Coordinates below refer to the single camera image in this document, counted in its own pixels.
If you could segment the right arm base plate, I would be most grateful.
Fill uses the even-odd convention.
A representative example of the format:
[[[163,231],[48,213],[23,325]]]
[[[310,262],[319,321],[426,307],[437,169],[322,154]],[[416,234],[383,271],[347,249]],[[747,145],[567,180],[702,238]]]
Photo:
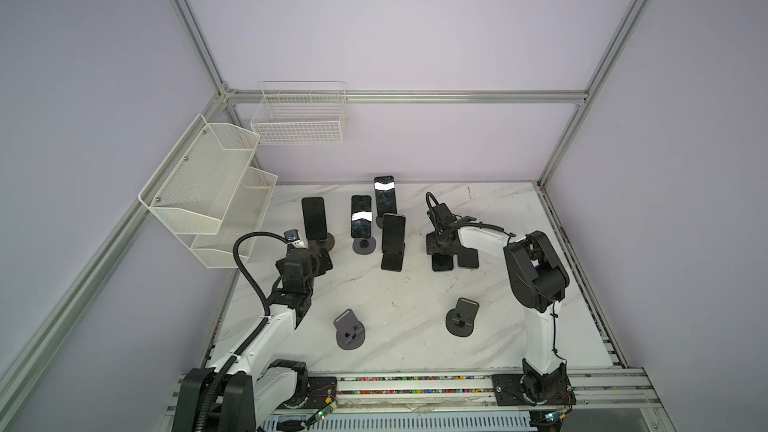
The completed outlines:
[[[573,406],[576,402],[568,377],[559,372],[496,374],[492,386],[498,406]]]

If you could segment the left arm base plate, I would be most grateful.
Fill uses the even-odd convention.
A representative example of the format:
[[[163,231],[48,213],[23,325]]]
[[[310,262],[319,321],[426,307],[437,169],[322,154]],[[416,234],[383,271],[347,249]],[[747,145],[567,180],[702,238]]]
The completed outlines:
[[[297,382],[294,395],[279,406],[279,409],[320,409],[328,399],[336,396],[338,380],[331,376],[303,377]]]

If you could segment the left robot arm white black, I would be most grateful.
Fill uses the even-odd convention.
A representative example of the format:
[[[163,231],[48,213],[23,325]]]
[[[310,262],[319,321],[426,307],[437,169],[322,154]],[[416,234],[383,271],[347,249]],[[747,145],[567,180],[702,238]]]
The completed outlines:
[[[274,354],[308,312],[314,279],[333,265],[327,250],[299,247],[278,266],[282,286],[268,297],[269,312],[224,358],[182,379],[173,431],[258,431],[279,407],[306,402],[307,365]]]

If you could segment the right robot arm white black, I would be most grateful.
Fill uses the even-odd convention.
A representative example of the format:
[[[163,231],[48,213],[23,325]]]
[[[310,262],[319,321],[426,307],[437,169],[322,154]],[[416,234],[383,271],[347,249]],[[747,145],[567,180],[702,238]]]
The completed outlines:
[[[425,199],[434,228],[426,236],[433,271],[477,269],[480,254],[504,263],[512,294],[525,308],[527,344],[518,396],[532,405],[551,400],[567,387],[567,360],[557,348],[557,320],[570,278],[550,239],[542,231],[517,236],[501,226],[459,216],[431,192]]]

